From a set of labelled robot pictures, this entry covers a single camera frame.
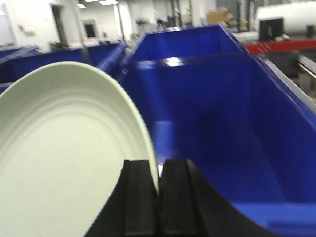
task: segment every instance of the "blue container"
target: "blue container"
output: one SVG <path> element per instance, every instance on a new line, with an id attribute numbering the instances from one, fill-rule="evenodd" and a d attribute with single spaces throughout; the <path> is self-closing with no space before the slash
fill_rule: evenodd
<path id="1" fill-rule="evenodd" d="M 8 56 L 18 50 L 20 50 L 21 48 L 14 48 L 14 49 L 8 49 L 8 50 L 0 50 L 0 59 L 4 58 L 5 56 Z"/>
<path id="2" fill-rule="evenodd" d="M 36 46 L 27 46 L 18 50 L 10 51 L 11 54 L 0 58 L 0 83 L 12 82 L 15 74 L 12 68 L 11 60 L 21 57 L 28 53 L 35 53 Z"/>
<path id="3" fill-rule="evenodd" d="M 120 50 L 120 54 L 115 53 L 117 48 Z M 119 60 L 125 55 L 125 48 L 125 43 L 119 43 L 90 47 L 88 51 L 94 66 L 98 66 L 104 60 L 110 60 L 111 64 L 105 69 L 105 72 L 113 76 L 112 73 L 118 71 Z M 14 57 L 0 64 L 0 83 L 16 81 L 41 66 L 62 61 L 84 62 L 81 49 Z"/>
<path id="4" fill-rule="evenodd" d="M 316 236 L 316 115 L 259 59 L 177 58 L 125 72 L 120 83 L 159 164 L 191 159 L 258 224 L 282 236 Z"/>
<path id="5" fill-rule="evenodd" d="M 5 82 L 16 81 L 25 74 L 42 67 L 44 65 L 62 62 L 62 61 L 76 61 L 83 62 L 83 56 L 80 49 L 76 50 L 62 50 L 52 53 L 37 54 L 26 57 L 19 57 L 10 61 L 14 76 Z"/>
<path id="6" fill-rule="evenodd" d="M 247 53 L 242 44 L 222 25 L 173 28 L 144 35 L 126 63 L 170 57 Z"/>

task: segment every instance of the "white plate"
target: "white plate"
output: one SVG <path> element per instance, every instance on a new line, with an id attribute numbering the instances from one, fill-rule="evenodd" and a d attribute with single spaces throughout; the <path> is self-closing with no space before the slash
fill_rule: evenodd
<path id="1" fill-rule="evenodd" d="M 158 169 L 142 118 L 95 67 L 39 68 L 0 97 L 0 237 L 81 237 L 110 196 L 123 161 Z"/>

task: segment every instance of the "doorway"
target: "doorway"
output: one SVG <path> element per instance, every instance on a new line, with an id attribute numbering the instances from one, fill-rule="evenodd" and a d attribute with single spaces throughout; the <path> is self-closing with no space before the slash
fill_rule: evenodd
<path id="1" fill-rule="evenodd" d="M 66 34 L 64 30 L 64 25 L 63 21 L 61 18 L 61 11 L 63 9 L 63 6 L 60 5 L 51 5 L 51 9 L 53 11 L 56 27 L 57 27 L 57 32 L 59 36 L 59 40 L 61 43 L 68 45 L 67 39 L 66 39 Z"/>

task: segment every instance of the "white tank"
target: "white tank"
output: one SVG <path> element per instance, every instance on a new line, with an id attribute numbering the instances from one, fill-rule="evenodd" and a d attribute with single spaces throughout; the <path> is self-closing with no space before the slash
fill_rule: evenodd
<path id="1" fill-rule="evenodd" d="M 286 34 L 303 34 L 307 25 L 316 25 L 316 1 L 259 7 L 256 12 L 256 31 L 259 20 L 277 17 L 284 18 Z"/>

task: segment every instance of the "cardboard box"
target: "cardboard box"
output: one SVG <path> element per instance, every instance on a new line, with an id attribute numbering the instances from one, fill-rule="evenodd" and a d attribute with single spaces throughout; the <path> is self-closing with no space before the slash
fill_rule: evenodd
<path id="1" fill-rule="evenodd" d="M 208 24 L 225 22 L 227 14 L 228 11 L 225 8 L 221 8 L 216 11 L 211 11 L 207 15 L 207 22 Z"/>

